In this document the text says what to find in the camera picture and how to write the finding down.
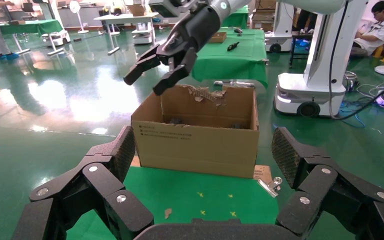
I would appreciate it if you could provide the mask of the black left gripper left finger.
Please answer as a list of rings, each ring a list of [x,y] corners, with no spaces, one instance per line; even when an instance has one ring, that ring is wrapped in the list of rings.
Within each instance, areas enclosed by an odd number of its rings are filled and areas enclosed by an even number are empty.
[[[77,166],[30,193],[12,238],[64,240],[90,211],[116,239],[137,237],[154,224],[154,216],[124,184],[135,152],[131,126],[115,140],[93,146]]]

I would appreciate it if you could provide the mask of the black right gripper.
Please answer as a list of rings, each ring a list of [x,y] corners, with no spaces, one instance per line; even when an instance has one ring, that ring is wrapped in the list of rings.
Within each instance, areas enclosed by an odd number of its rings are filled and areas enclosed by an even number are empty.
[[[169,66],[169,71],[153,87],[157,96],[162,95],[190,75],[197,53],[220,26],[220,18],[211,6],[199,7],[174,26],[165,43],[156,44],[143,53],[123,77],[124,82],[131,86],[144,72],[163,63]]]

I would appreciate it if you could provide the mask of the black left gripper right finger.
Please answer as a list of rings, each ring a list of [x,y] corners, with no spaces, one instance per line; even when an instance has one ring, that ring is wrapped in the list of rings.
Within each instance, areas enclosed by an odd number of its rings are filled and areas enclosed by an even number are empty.
[[[333,215],[357,240],[384,240],[384,189],[344,169],[324,149],[275,129],[271,152],[294,194],[276,224],[298,238],[310,235],[322,213]]]

